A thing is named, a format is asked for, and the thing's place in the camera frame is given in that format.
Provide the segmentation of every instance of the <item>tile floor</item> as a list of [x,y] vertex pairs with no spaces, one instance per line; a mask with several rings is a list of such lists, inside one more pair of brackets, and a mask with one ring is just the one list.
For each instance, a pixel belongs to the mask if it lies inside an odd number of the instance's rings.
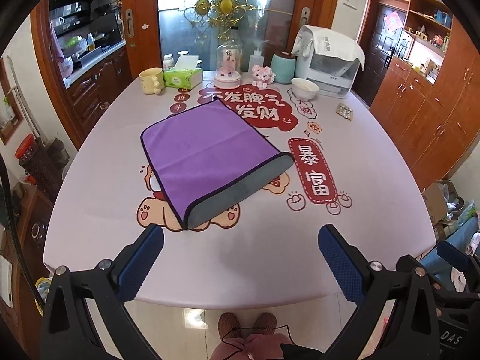
[[[121,358],[95,302],[88,301],[88,306],[106,350]],[[150,345],[164,360],[208,360],[220,343],[217,324],[223,310],[180,309],[139,301],[128,302],[125,306]],[[382,332],[383,319],[390,315],[392,306],[393,302],[386,304],[361,357],[368,356],[375,349]],[[296,344],[326,351],[354,310],[355,304],[339,293],[289,306],[235,310],[234,313],[242,326],[252,326],[261,312],[272,312],[277,317],[278,326],[289,325]],[[280,332],[287,335],[286,328]]]

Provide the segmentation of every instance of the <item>foot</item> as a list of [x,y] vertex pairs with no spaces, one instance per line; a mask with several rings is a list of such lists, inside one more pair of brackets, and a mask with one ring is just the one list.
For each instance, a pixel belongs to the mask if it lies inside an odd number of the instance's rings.
[[277,318],[270,312],[264,312],[255,321],[254,334],[272,335],[277,327]]
[[233,312],[224,312],[218,320],[218,334],[220,339],[240,338],[240,321]]

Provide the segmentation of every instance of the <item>blue gripper pad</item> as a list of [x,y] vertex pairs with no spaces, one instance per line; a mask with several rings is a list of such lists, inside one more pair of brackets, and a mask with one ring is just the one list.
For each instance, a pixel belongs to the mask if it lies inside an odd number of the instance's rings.
[[447,241],[437,245],[437,254],[459,272],[469,268],[469,257]]
[[149,225],[134,244],[127,245],[114,261],[112,279],[118,285],[120,302],[133,300],[148,272],[163,249],[164,234],[161,226]]
[[[352,248],[333,225],[325,225],[318,232],[318,247],[330,267],[345,298],[361,305],[366,294],[366,277],[349,256]],[[368,262],[361,256],[360,263]]]

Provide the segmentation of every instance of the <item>yellow disc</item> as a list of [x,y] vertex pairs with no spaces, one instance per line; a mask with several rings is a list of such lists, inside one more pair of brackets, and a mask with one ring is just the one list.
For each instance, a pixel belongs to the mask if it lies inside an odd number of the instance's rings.
[[233,10],[232,0],[222,0],[220,1],[220,12],[221,13],[230,13]]
[[195,4],[195,12],[200,16],[205,16],[210,11],[210,3],[208,0],[198,0]]

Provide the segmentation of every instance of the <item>metal screw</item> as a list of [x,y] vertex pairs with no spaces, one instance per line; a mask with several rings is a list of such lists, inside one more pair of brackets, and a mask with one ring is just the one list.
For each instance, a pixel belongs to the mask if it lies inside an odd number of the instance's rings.
[[425,272],[425,270],[423,268],[420,268],[419,266],[417,268],[415,268],[415,273],[420,276],[421,278],[423,278],[423,276],[425,276],[427,273]]
[[98,263],[98,268],[100,268],[102,271],[105,271],[105,269],[109,269],[111,266],[112,266],[111,259],[103,259]]
[[383,269],[383,265],[379,261],[372,261],[370,263],[370,268],[373,269],[374,271],[380,272]]
[[60,276],[63,275],[67,271],[67,268],[64,267],[63,265],[60,265],[56,270],[55,273]]

